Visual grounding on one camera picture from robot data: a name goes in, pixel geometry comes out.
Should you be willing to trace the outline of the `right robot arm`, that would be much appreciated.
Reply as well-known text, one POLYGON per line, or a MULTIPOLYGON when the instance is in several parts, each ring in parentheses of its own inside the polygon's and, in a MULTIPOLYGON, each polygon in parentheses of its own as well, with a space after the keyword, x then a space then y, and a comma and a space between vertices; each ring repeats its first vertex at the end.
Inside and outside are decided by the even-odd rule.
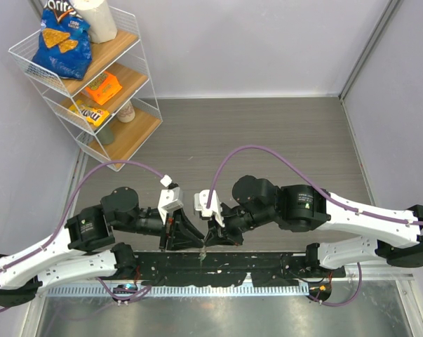
POLYGON ((264 178, 243 176, 232 188, 237 206, 219 202, 216 192, 194 196, 194 208, 208 222, 202 234, 183 210, 168 221, 169 251, 207 246, 240 246, 243 233, 269 223, 282 230, 310 232, 334 230, 354 235, 333 243, 306 247, 304 268, 314 277, 350 263, 383 260, 393 267, 423 266, 423 206, 406 210, 361 204, 310 185, 279 187, 264 178))

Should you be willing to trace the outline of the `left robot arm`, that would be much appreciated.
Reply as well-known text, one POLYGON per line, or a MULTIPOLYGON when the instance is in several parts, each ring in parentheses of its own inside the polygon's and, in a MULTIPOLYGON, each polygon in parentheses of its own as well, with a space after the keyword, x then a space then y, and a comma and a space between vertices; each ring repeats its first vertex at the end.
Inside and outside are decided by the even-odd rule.
POLYGON ((55 237, 0 254, 0 306, 22 305, 75 280, 134 277, 140 262, 131 245, 116 242, 116 231, 159 237, 168 251, 201 248, 204 240, 184 213, 180 188, 162 190, 158 208, 144 209, 135 190, 120 187, 67 219, 55 237))

